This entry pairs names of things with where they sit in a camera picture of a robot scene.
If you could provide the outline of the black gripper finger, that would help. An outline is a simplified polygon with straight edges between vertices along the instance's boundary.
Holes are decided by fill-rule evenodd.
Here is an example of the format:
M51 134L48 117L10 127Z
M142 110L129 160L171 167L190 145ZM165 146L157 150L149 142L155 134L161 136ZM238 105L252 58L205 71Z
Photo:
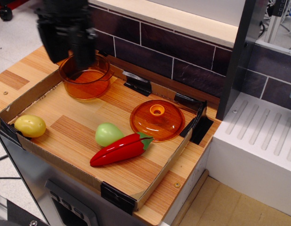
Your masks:
M50 60L53 63L58 63L69 56L71 45L69 43L68 36L41 36L41 40Z
M86 69L95 62L95 47L92 41L73 43L71 49L79 70Z

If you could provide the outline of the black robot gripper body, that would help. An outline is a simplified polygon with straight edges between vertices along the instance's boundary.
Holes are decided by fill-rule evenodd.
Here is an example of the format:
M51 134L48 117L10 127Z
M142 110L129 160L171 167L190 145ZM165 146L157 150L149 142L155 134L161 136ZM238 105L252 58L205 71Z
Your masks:
M45 47L82 45L96 34L87 0L44 0L35 10L38 31Z

